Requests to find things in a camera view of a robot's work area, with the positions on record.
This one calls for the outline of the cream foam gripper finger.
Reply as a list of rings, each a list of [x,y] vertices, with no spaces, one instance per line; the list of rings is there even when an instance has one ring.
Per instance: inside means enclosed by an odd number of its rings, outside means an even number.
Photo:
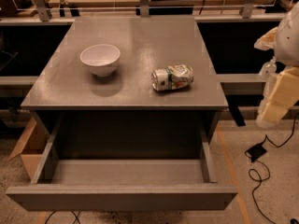
[[[279,124],[299,101],[299,68],[288,66],[266,81],[256,123],[262,128]]]
[[[268,31],[266,34],[262,35],[254,43],[254,48],[259,49],[259,50],[273,49],[275,46],[277,31],[278,31],[278,28],[274,27],[273,29]]]

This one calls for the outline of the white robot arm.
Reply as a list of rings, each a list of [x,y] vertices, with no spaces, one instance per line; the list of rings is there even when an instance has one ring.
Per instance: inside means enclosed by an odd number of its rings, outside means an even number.
[[[270,128],[299,101],[299,2],[254,47],[274,50],[274,57],[259,72],[266,84],[256,118],[259,127]]]

